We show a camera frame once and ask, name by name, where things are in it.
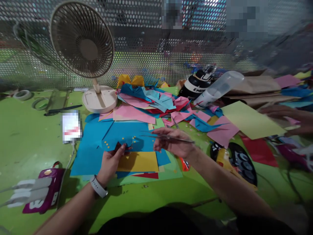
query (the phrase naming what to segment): sleeve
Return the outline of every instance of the sleeve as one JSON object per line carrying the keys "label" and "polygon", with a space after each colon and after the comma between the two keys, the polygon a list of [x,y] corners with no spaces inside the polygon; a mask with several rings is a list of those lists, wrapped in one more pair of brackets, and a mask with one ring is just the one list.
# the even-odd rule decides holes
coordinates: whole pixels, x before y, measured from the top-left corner
{"label": "sleeve", "polygon": [[236,220],[240,235],[265,235],[272,234],[296,235],[296,233],[284,222],[269,217],[243,216]]}

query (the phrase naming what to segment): white plastic bottle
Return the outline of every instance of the white plastic bottle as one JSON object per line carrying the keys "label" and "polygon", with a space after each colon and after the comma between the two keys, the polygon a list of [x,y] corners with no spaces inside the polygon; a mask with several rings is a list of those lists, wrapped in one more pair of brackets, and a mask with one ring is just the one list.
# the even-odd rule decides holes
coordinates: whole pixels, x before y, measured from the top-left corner
{"label": "white plastic bottle", "polygon": [[244,79],[245,77],[241,73],[228,71],[195,99],[193,104],[199,109],[204,109],[211,102],[221,98],[235,86],[240,84]]}

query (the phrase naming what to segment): black water bottle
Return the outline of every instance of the black water bottle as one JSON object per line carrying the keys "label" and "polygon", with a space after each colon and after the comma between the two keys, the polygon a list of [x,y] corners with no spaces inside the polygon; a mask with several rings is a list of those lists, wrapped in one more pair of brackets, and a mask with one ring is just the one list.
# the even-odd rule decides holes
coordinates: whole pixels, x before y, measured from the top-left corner
{"label": "black water bottle", "polygon": [[205,91],[212,83],[212,75],[216,70],[216,66],[208,64],[195,74],[191,75],[183,87],[180,89],[178,96],[187,97],[190,100],[196,99]]}

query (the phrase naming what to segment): person's right hand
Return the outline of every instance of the person's right hand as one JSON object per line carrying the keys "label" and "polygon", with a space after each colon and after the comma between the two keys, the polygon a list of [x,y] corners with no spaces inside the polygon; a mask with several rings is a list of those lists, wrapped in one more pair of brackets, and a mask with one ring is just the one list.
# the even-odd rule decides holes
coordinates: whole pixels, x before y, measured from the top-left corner
{"label": "person's right hand", "polygon": [[285,136],[313,134],[313,114],[284,105],[272,105],[260,110],[260,113],[273,118],[290,117],[301,122],[301,127],[288,131]]}
{"label": "person's right hand", "polygon": [[[190,140],[189,136],[178,129],[172,129],[167,127],[161,127],[152,131],[152,134],[166,134],[176,138]],[[195,152],[196,146],[192,143],[182,141],[169,141],[157,138],[154,142],[153,150],[160,152],[161,149],[165,149],[177,157],[187,158]]]}

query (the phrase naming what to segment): black plate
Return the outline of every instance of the black plate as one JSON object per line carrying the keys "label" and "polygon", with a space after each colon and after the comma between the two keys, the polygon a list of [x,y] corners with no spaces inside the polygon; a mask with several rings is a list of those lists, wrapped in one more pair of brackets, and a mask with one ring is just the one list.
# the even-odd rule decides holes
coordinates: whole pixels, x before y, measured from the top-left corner
{"label": "black plate", "polygon": [[[214,142],[211,146],[211,158],[216,161],[218,151],[222,148],[220,144]],[[229,162],[232,166],[240,169],[239,174],[249,183],[258,186],[257,174],[252,161],[250,160],[247,152],[236,143],[229,143],[228,152],[230,153]]]}

